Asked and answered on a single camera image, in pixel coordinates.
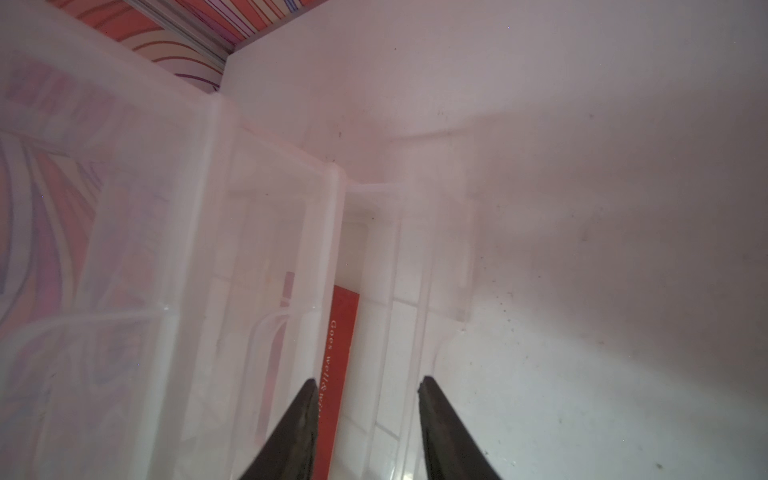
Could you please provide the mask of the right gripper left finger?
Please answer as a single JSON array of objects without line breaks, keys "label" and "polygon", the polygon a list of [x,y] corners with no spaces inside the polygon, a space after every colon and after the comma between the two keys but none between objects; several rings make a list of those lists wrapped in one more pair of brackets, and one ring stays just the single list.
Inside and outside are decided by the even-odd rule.
[{"label": "right gripper left finger", "polygon": [[318,386],[310,378],[300,388],[240,480],[310,480],[318,418]]}]

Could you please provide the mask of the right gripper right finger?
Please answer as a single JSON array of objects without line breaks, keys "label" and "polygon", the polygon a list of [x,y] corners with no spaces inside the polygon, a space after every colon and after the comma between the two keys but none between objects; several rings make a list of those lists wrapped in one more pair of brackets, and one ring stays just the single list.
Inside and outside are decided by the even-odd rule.
[{"label": "right gripper right finger", "polygon": [[432,376],[419,385],[418,406],[428,479],[501,479]]}]

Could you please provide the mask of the white plastic drawer organizer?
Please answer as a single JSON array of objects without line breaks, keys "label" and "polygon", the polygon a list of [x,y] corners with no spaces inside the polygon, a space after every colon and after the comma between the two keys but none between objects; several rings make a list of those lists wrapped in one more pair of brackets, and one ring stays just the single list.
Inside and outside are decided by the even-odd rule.
[{"label": "white plastic drawer organizer", "polygon": [[1,5],[1,475],[235,479],[320,369],[346,178]]}]

